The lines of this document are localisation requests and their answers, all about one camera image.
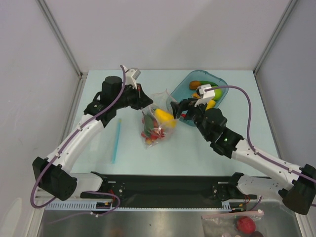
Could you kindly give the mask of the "yellow lemon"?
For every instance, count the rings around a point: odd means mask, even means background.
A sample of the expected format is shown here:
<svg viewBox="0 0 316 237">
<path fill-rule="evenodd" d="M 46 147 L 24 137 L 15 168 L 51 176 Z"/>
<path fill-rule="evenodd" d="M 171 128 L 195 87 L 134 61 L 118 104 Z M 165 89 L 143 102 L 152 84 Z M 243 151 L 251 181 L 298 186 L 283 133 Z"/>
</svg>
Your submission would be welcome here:
<svg viewBox="0 0 316 237">
<path fill-rule="evenodd" d="M 155 117 L 157 121 L 165 127 L 175 128 L 176 126 L 176 120 L 174 119 L 173 115 L 162 109 L 155 110 Z"/>
</svg>

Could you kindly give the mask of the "clear zip top bag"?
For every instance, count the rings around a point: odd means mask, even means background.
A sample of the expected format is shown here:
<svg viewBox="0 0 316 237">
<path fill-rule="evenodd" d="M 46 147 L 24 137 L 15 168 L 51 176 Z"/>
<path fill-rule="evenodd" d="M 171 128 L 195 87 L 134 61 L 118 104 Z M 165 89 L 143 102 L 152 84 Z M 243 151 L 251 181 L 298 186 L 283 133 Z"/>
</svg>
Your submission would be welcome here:
<svg viewBox="0 0 316 237">
<path fill-rule="evenodd" d="M 146 148 L 168 139 L 175 130 L 177 120 L 172 113 L 175 99 L 167 90 L 151 95 L 153 103 L 142 110 L 142 131 Z"/>
</svg>

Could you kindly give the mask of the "red strawberry bunch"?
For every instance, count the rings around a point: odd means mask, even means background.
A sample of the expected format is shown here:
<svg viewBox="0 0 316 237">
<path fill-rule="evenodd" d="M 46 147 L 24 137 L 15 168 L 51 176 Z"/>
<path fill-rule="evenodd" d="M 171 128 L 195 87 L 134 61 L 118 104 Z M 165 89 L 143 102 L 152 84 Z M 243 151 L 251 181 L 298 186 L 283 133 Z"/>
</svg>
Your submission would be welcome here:
<svg viewBox="0 0 316 237">
<path fill-rule="evenodd" d="M 142 112 L 143 130 L 141 137 L 145 140 L 145 145 L 150 147 L 165 138 L 164 129 L 149 112 Z"/>
</svg>

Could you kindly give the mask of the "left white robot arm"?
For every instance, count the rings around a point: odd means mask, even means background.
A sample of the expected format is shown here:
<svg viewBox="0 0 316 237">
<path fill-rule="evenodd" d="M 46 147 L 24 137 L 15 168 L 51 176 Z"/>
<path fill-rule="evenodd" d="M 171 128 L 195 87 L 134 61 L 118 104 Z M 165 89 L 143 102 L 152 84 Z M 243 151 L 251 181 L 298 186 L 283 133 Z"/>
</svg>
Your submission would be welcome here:
<svg viewBox="0 0 316 237">
<path fill-rule="evenodd" d="M 123 78 L 108 76 L 104 79 L 101 91 L 87 105 L 74 131 L 47 157 L 33 161 L 36 188 L 62 201 L 72 196 L 78 180 L 70 171 L 88 143 L 116 116 L 117 110 L 126 107 L 141 110 L 153 103 L 136 80 L 137 75 L 132 71 Z"/>
</svg>

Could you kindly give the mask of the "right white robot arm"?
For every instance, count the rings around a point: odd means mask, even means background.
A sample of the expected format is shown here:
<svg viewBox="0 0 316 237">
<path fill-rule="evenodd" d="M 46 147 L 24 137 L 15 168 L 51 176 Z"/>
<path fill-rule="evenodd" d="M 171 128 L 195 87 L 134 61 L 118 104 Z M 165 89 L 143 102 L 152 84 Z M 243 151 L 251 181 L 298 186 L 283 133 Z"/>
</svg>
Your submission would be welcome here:
<svg viewBox="0 0 316 237">
<path fill-rule="evenodd" d="M 316 169 L 309 164 L 298 166 L 280 160 L 255 148 L 248 139 L 226 127 L 227 119 L 220 109 L 207 109 L 206 105 L 196 105 L 196 102 L 192 98 L 171 102 L 174 118 L 186 112 L 184 119 L 193 121 L 214 152 L 266 175 L 262 178 L 235 173 L 228 185 L 229 195 L 233 198 L 243 194 L 272 198 L 298 214 L 308 214 L 316 197 Z"/>
</svg>

